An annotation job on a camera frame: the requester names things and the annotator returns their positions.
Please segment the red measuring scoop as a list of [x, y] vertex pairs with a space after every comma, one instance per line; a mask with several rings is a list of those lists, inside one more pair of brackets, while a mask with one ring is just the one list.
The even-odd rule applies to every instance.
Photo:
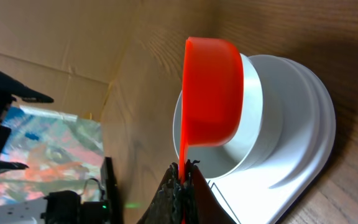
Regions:
[[184, 182], [189, 147], [221, 146], [242, 113], [244, 71], [238, 49], [223, 39], [189, 37], [182, 80], [178, 177]]

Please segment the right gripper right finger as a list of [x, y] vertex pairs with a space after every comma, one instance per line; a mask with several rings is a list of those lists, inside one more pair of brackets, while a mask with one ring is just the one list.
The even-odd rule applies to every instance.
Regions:
[[183, 201], [182, 223], [235, 224], [236, 222], [220, 206], [207, 181], [196, 165], [199, 161], [186, 162], [186, 197]]

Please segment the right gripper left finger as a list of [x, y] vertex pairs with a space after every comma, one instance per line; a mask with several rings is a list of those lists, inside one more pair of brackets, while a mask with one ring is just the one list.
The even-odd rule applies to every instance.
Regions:
[[180, 187], [178, 164], [173, 162], [165, 171], [149, 207], [137, 224], [181, 223], [182, 206], [180, 202]]

